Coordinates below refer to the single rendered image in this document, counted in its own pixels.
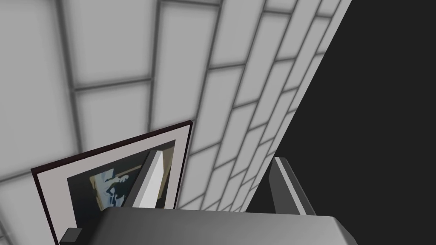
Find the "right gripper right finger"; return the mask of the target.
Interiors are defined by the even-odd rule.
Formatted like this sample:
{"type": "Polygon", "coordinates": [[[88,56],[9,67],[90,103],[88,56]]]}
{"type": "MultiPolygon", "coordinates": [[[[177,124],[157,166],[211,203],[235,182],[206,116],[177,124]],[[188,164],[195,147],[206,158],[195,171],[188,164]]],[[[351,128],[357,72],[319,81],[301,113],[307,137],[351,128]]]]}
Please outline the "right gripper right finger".
{"type": "Polygon", "coordinates": [[[286,158],[272,159],[269,183],[277,214],[316,214],[286,158]]]}

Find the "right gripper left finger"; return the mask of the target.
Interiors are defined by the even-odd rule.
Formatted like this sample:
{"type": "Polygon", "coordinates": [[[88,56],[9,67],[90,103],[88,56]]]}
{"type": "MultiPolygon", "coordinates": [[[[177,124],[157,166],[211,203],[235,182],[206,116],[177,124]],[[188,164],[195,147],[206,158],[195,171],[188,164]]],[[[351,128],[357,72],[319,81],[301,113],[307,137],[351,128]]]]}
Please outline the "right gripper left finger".
{"type": "Polygon", "coordinates": [[[155,208],[163,174],[163,152],[150,151],[122,206],[155,208]]]}

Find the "dark framed wall picture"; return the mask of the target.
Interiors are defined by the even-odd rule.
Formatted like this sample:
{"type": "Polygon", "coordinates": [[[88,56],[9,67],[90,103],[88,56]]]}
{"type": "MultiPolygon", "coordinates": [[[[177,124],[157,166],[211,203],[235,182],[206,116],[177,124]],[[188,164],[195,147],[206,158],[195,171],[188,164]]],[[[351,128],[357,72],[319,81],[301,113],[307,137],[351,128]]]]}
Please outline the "dark framed wall picture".
{"type": "Polygon", "coordinates": [[[192,130],[188,120],[31,170],[56,245],[109,207],[122,207],[149,152],[163,152],[155,208],[174,209],[192,130]]]}

